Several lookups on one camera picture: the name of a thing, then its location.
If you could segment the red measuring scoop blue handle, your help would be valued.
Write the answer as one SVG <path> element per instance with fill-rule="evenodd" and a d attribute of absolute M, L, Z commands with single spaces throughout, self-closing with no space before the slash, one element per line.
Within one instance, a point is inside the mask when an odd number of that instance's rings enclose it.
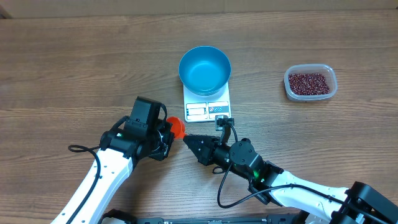
<path fill-rule="evenodd" d="M 167 122 L 172 125 L 171 132 L 174 133 L 175 139 L 183 139 L 186 136 L 185 124 L 180 118 L 171 116 L 167 118 Z"/>

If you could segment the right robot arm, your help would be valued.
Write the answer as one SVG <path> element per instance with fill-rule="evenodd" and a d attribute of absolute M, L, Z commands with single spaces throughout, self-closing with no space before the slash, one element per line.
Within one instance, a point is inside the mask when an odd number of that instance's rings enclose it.
<path fill-rule="evenodd" d="M 220 138 L 187 135 L 184 143 L 204 166 L 218 165 L 248 181 L 250 195 L 234 202 L 237 206 L 250 198 L 267 205 L 300 209 L 316 221 L 328 223 L 397 223 L 397 205 L 362 182 L 351 188 L 328 187 L 294 176 L 255 152 L 244 138 L 232 146 Z"/>

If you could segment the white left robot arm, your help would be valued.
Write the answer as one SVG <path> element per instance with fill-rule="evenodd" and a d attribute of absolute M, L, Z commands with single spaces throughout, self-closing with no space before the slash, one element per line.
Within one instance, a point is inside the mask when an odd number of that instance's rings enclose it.
<path fill-rule="evenodd" d="M 70 145 L 71 152 L 89 152 L 95 158 L 87 175 L 54 223 L 98 223 L 121 184 L 144 158 L 167 158 L 174 134 L 172 124 L 159 113 L 166 106 L 137 97 L 131 114 L 123 116 L 101 136 L 98 146 Z"/>

